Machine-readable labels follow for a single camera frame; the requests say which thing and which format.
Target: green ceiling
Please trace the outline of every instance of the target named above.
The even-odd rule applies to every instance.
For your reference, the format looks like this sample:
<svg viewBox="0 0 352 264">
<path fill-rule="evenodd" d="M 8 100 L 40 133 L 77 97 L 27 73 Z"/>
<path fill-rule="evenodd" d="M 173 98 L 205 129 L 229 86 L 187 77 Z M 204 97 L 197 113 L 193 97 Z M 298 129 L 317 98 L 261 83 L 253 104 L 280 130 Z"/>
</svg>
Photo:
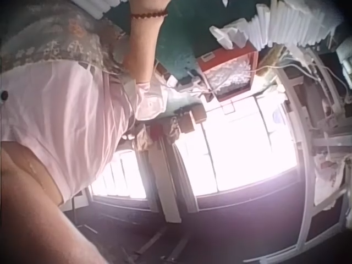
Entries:
<svg viewBox="0 0 352 264">
<path fill-rule="evenodd" d="M 196 67 L 196 57 L 220 47 L 209 27 L 250 20 L 258 3 L 269 6 L 270 0 L 229 0 L 227 8 L 221 0 L 172 0 L 158 41 L 158 60 L 177 79 L 186 77 L 187 69 Z M 129 32 L 128 4 L 111 9 L 106 17 Z"/>
</svg>

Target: pink shirt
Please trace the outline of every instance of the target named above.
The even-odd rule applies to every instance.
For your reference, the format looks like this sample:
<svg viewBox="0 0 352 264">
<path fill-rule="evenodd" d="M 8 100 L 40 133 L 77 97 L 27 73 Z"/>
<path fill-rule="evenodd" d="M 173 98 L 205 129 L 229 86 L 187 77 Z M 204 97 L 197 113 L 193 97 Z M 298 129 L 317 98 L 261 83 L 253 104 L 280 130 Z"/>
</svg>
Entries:
<svg viewBox="0 0 352 264">
<path fill-rule="evenodd" d="M 1 107 L 1 140 L 28 147 L 46 166 L 64 202 L 110 162 L 131 109 L 136 111 L 149 89 L 123 79 L 134 84 L 129 99 L 118 79 L 78 62 L 30 64 L 1 76 L 9 93 Z"/>
</svg>

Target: person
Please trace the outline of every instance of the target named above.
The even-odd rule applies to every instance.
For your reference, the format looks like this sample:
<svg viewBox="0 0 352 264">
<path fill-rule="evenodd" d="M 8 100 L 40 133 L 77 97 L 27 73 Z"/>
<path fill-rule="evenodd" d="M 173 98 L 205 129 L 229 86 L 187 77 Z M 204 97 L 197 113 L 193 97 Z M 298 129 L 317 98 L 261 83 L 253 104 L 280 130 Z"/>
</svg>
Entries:
<svg viewBox="0 0 352 264">
<path fill-rule="evenodd" d="M 23 5 L 13 17 L 1 54 L 1 211 L 16 261 L 106 263 L 58 206 L 96 179 L 133 124 L 170 1 L 130 0 L 123 63 L 111 54 L 122 31 L 69 1 Z"/>
</svg>

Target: metal rack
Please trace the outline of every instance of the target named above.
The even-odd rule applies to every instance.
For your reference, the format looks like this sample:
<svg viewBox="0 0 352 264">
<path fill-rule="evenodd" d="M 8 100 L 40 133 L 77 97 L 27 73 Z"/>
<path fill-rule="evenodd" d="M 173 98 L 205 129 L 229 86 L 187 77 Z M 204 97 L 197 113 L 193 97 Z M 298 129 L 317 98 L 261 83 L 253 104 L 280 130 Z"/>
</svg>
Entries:
<svg viewBox="0 0 352 264">
<path fill-rule="evenodd" d="M 321 64 L 321 61 L 318 59 L 317 56 L 313 54 L 314 60 L 316 61 L 317 65 Z M 334 99 L 334 110 L 340 112 L 342 109 L 338 106 L 338 93 L 336 91 L 335 86 L 333 85 L 329 73 L 325 70 L 324 67 L 318 66 L 319 70 L 321 71 L 324 78 L 328 78 L 326 81 L 328 88 L 332 94 Z M 268 263 L 280 263 L 287 259 L 290 259 L 298 254 L 301 254 L 314 246 L 322 243 L 326 239 L 334 236 L 335 234 L 339 233 L 341 230 L 345 228 L 345 220 L 346 220 L 346 212 L 349 208 L 349 193 L 352 190 L 351 185 L 351 168 L 350 166 L 346 166 L 345 170 L 345 184 L 341 186 L 336 192 L 334 192 L 330 197 L 325 199 L 322 203 L 318 204 L 317 206 L 314 205 L 314 197 L 315 197 L 315 165 L 311 150 L 313 147 L 321 147 L 321 146 L 348 146 L 352 147 L 352 129 L 349 130 L 350 133 L 343 134 L 343 135 L 332 135 L 330 138 L 312 138 L 311 133 L 309 131 L 309 127 L 305 120 L 305 116 L 302 111 L 302 104 L 300 103 L 298 96 L 294 90 L 294 86 L 297 84 L 302 84 L 303 79 L 289 79 L 287 74 L 283 69 L 276 69 L 275 70 L 278 82 L 280 82 L 286 90 L 286 94 L 288 100 L 290 101 L 290 105 L 292 110 L 297 118 L 297 129 L 298 132 L 301 134 L 302 139 L 302 152 L 304 158 L 304 173 L 305 173 L 305 202 L 304 202 L 304 213 L 300 228 L 299 237 L 297 243 L 291 247 L 283 249 L 281 251 L 261 256 L 257 258 L 252 258 L 250 260 L 245 260 L 245 263 L 250 262 L 259 262 L 260 264 L 268 264 Z M 309 229 L 311 226 L 313 216 L 317 215 L 321 211 L 323 211 L 327 206 L 333 203 L 335 200 L 339 199 L 343 196 L 343 203 L 342 209 L 340 212 L 339 222 L 334 226 L 327 229 L 322 234 L 318 235 L 317 237 L 307 241 Z"/>
</svg>

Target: floral top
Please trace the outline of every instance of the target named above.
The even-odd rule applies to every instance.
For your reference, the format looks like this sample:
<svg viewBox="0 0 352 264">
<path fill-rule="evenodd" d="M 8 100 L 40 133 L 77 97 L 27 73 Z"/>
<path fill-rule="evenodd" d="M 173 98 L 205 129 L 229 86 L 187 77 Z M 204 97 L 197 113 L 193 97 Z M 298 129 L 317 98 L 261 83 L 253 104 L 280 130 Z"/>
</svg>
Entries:
<svg viewBox="0 0 352 264">
<path fill-rule="evenodd" d="M 98 32 L 110 26 L 117 41 L 124 32 L 107 19 L 95 20 L 65 0 L 30 5 L 16 13 L 2 42 L 1 72 L 18 66 L 58 60 L 94 65 L 104 72 L 120 74 L 123 66 L 108 52 Z"/>
</svg>

